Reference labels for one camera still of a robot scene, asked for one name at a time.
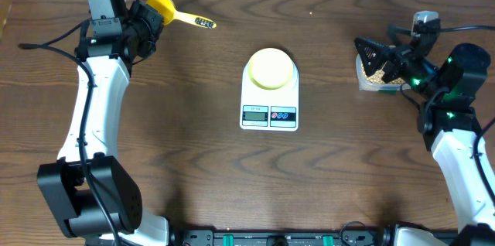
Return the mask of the yellow measuring scoop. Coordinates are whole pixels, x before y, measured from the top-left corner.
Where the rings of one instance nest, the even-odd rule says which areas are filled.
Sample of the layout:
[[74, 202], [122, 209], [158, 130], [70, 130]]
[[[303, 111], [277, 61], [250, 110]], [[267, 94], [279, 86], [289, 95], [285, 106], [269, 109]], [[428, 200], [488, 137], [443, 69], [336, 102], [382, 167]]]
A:
[[217, 24], [212, 19], [177, 10], [172, 0], [147, 0], [146, 4], [154, 8], [164, 18], [164, 26], [174, 20], [178, 20], [204, 29], [217, 27]]

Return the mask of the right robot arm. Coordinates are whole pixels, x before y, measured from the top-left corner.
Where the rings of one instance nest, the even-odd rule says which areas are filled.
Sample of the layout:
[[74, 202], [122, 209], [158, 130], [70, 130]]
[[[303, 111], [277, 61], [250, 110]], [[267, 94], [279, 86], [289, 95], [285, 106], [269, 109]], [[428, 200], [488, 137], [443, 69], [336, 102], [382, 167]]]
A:
[[440, 67], [428, 60], [437, 30], [422, 31], [410, 43], [389, 46], [357, 37], [354, 47], [366, 75], [383, 70], [383, 82], [397, 78], [425, 100], [416, 103], [417, 129], [444, 176], [458, 220], [454, 245], [494, 243], [494, 172], [472, 103], [487, 79], [489, 53], [460, 43]]

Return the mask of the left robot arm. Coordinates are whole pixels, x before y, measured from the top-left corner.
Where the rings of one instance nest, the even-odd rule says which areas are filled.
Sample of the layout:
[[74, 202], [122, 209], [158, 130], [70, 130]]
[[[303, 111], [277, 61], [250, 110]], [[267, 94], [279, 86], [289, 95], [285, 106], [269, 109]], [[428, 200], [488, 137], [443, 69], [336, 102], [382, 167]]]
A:
[[165, 25], [150, 2], [90, 4], [68, 58], [77, 64], [73, 117], [57, 160], [37, 184], [64, 236], [87, 245], [168, 245], [169, 222], [144, 208], [137, 183], [118, 159], [121, 105], [135, 59], [145, 60]]

